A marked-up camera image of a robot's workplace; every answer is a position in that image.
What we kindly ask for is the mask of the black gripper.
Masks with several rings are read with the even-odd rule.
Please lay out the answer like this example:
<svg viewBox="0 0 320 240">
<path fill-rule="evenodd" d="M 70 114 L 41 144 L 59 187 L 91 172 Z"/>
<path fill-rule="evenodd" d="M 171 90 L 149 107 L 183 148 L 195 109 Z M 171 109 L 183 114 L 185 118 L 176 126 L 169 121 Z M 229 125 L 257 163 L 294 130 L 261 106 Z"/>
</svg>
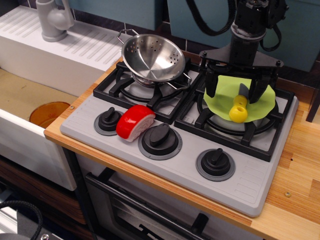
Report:
<svg viewBox="0 0 320 240">
<path fill-rule="evenodd" d="M 228 45 L 203 50 L 199 54 L 201 57 L 199 69 L 206 71 L 206 94 L 211 98 L 215 96 L 218 74 L 237 77 L 257 74 L 252 78 L 249 88 L 249 102 L 256 103 L 268 87 L 274 87 L 274 78 L 271 73 L 283 67 L 284 62 L 258 51 L 267 33 L 265 27 L 258 32 L 250 32 L 233 24 L 230 31 L 231 41 Z"/>
</svg>

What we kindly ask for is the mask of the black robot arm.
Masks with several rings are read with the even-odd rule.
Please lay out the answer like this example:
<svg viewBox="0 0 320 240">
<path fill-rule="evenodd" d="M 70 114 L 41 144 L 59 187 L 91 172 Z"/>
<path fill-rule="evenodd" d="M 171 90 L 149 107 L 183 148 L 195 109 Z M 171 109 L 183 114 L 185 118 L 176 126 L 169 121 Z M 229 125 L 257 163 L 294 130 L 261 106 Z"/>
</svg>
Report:
<svg viewBox="0 0 320 240">
<path fill-rule="evenodd" d="M 288 5 L 284 0 L 240 0 L 231 21 L 230 43 L 222 48 L 200 52 L 200 68 L 206 71 L 205 90 L 214 97 L 219 76 L 251 80 L 248 99 L 256 103 L 267 87 L 274 88 L 278 71 L 284 63 L 258 50 L 263 46 L 267 29 L 282 40 L 277 23 L 285 18 Z"/>
</svg>

